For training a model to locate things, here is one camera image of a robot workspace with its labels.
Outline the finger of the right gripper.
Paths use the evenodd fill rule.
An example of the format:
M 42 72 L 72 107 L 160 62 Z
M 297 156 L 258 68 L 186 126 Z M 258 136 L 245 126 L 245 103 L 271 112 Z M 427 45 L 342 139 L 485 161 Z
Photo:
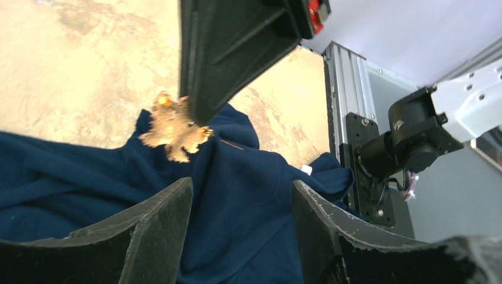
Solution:
M 313 36 L 307 1 L 184 0 L 181 96 L 205 125 L 250 82 Z

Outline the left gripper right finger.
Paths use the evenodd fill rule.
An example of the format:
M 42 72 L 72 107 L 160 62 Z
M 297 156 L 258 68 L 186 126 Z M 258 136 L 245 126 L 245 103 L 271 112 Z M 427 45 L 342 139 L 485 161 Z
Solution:
M 371 225 L 300 180 L 292 210 L 305 283 L 500 283 L 501 237 L 424 243 Z

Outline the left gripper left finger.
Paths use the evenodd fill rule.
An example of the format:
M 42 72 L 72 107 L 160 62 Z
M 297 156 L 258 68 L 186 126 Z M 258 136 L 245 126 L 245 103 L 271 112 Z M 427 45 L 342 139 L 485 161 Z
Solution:
M 1 241 L 1 282 L 175 283 L 192 197 L 186 177 L 65 238 Z

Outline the navy blue t-shirt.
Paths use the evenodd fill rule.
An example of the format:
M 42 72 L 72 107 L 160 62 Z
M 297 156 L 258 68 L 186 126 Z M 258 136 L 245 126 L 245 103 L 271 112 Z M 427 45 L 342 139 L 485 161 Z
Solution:
M 149 127 L 144 110 L 117 149 L 1 133 L 1 238 L 65 238 L 186 177 L 194 193 L 178 283 L 302 283 L 292 183 L 303 181 L 340 204 L 353 172 L 330 153 L 306 173 L 261 150 L 248 116 L 229 105 L 211 122 L 214 137 L 188 163 L 144 146 L 139 136 Z

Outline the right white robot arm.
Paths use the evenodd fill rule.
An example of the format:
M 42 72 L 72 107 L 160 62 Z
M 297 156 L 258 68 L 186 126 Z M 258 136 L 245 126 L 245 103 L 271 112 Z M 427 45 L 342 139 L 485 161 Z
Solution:
M 188 117 L 204 126 L 241 89 L 285 57 L 301 40 L 323 30 L 329 1 L 181 1 L 181 97 Z M 388 111 L 390 130 L 343 108 L 350 96 L 342 82 L 361 83 L 358 60 L 335 44 L 326 50 L 326 76 L 336 94 L 334 136 L 342 160 L 356 174 L 351 203 L 385 202 L 390 177 L 403 172 L 411 195 L 414 175 L 439 156 L 501 124 L 501 63 L 424 86 Z

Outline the orange glitter leaf brooch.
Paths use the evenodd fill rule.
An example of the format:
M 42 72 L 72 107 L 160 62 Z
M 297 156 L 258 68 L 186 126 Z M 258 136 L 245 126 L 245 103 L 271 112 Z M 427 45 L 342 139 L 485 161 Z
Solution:
M 174 100 L 166 91 L 155 97 L 150 129 L 139 136 L 148 147 L 163 146 L 169 161 L 189 163 L 189 155 L 214 135 L 208 126 L 199 126 L 189 116 L 188 98 Z

